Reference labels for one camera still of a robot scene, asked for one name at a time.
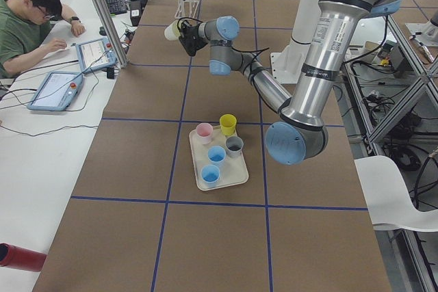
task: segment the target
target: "green shirt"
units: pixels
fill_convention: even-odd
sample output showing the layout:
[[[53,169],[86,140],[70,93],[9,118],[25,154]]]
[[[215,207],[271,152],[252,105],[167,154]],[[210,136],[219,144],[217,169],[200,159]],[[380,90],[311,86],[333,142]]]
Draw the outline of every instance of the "green shirt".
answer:
[[[0,0],[0,77],[9,77],[3,64],[16,56],[37,49],[51,30],[50,22],[37,25],[15,15]]]

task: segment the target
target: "gray cup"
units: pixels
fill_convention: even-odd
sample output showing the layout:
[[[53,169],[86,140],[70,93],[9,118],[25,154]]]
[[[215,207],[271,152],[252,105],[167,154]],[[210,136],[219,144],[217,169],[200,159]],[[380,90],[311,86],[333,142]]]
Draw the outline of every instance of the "gray cup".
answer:
[[[227,138],[225,146],[228,156],[235,158],[242,154],[244,141],[238,136],[231,136]]]

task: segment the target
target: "man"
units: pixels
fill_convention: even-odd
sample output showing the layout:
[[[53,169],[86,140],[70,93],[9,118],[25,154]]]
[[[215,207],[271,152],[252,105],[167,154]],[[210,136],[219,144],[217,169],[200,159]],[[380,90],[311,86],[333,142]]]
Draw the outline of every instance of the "man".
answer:
[[[16,77],[48,53],[67,47],[58,38],[41,46],[55,16],[71,24],[74,36],[85,31],[75,11],[60,0],[0,0],[0,77]]]

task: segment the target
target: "red object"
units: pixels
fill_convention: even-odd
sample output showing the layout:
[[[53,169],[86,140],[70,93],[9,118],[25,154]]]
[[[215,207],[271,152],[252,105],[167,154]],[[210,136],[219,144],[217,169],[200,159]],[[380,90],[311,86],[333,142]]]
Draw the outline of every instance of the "red object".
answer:
[[[0,267],[41,271],[46,254],[6,243],[0,244]]]

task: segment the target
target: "white tray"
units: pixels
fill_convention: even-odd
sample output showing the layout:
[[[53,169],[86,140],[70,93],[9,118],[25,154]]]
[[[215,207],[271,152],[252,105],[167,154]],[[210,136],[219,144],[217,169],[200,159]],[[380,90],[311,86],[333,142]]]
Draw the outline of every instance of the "white tray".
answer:
[[[220,132],[220,126],[213,127],[213,138],[211,142],[206,145],[202,145],[199,142],[195,130],[190,131],[189,140],[190,148],[192,149],[196,185],[201,191],[210,191],[217,188],[239,185],[248,180],[248,169],[246,168],[243,153],[235,158],[231,158],[228,155],[225,157],[225,161],[220,167],[220,178],[213,187],[208,186],[201,178],[201,170],[204,165],[211,164],[207,156],[209,148],[215,145],[225,148],[227,138]]]

